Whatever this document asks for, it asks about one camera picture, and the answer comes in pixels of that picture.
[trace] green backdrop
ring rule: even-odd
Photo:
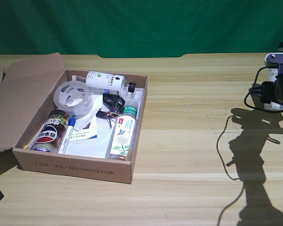
[[[0,0],[0,54],[270,52],[283,0]]]

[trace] marker pen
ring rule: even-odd
[[[62,140],[62,143],[60,145],[60,148],[58,149],[59,154],[65,154],[74,126],[75,126],[75,118],[71,118],[66,133],[64,135],[64,138]]]

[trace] white plastic bottle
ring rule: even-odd
[[[106,158],[131,160],[136,133],[138,103],[133,99],[125,102],[123,114],[116,118]]]

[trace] bottle cap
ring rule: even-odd
[[[134,93],[134,91],[135,91],[135,83],[134,82],[130,82],[128,84],[128,92]]]

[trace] wood grain surface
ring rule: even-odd
[[[0,226],[283,226],[283,114],[243,104],[264,53],[62,57],[70,69],[149,76],[133,183],[21,171],[2,153]]]

